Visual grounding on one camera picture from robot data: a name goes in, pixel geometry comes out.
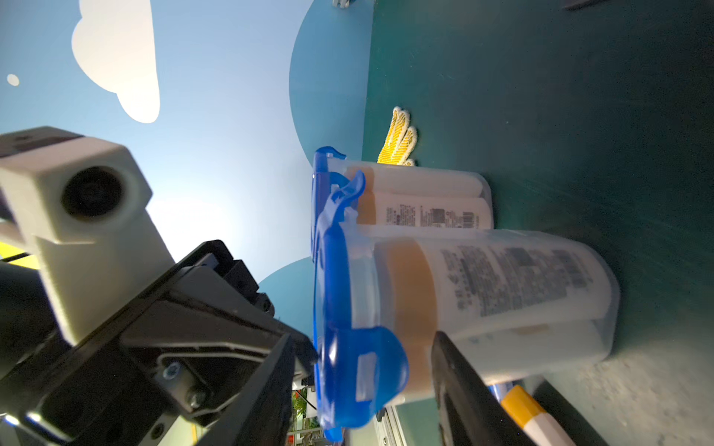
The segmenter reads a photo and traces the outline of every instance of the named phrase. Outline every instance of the product label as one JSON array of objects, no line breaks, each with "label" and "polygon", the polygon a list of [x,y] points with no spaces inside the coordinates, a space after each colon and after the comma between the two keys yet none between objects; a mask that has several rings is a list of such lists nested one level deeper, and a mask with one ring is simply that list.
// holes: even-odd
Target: product label
[{"label": "product label", "polygon": [[372,401],[374,399],[374,378],[377,370],[377,354],[375,352],[359,355],[357,358],[357,386],[355,401]]},{"label": "product label", "polygon": [[463,245],[441,255],[458,311],[479,318],[563,299],[592,282],[569,250]]},{"label": "product label", "polygon": [[378,225],[489,229],[493,218],[483,198],[433,198],[375,193]]}]

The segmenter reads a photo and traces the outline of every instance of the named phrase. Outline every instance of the plastic container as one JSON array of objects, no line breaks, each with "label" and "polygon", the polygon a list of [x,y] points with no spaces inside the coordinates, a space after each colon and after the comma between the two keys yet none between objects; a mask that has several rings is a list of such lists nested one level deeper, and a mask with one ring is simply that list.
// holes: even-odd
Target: plastic container
[{"label": "plastic container", "polygon": [[362,171],[358,224],[493,229],[491,188],[477,173],[352,161],[331,147],[318,149],[313,161],[313,218],[332,192]]},{"label": "plastic container", "polygon": [[487,384],[610,352],[618,284],[588,246],[535,232],[359,225],[366,177],[316,223],[314,340],[320,423],[332,440],[389,402],[433,394],[446,332]]}]

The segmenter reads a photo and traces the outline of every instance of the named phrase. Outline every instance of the teal wall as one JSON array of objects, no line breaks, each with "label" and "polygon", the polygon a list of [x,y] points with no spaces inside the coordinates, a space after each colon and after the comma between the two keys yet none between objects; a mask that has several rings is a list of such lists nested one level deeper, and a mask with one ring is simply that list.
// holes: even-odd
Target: teal wall
[{"label": "teal wall", "polygon": [[361,159],[373,7],[373,0],[357,0],[347,9],[317,0],[300,27],[290,105],[310,162],[322,146]]},{"label": "teal wall", "polygon": [[313,277],[311,258],[304,258],[270,274],[260,282],[275,305],[275,317],[282,323],[313,337]]},{"label": "teal wall", "polygon": [[439,446],[439,412],[436,400],[410,402],[397,406],[404,440],[409,446]]}]

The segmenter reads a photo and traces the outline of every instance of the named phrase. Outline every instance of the green table surface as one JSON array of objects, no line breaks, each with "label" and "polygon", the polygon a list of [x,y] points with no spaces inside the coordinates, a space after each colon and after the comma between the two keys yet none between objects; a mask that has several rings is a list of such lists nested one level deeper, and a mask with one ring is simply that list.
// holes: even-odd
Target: green table surface
[{"label": "green table surface", "polygon": [[[714,445],[714,4],[377,0],[363,159],[394,106],[419,165],[486,177],[497,228],[615,272],[613,354],[555,389],[611,446]],[[434,410],[400,411],[414,446]]]}]

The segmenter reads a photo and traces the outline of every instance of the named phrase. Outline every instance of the white cloud decal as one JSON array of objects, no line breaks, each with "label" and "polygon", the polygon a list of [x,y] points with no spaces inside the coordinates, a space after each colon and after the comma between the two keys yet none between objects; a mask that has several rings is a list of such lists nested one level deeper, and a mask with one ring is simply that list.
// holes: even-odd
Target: white cloud decal
[{"label": "white cloud decal", "polygon": [[82,19],[72,52],[94,83],[116,93],[124,111],[142,123],[159,117],[154,24],[149,0],[79,0]]},{"label": "white cloud decal", "polygon": [[17,87],[20,85],[20,78],[17,77],[16,74],[8,74],[7,75],[7,83],[12,85],[13,87]]}]

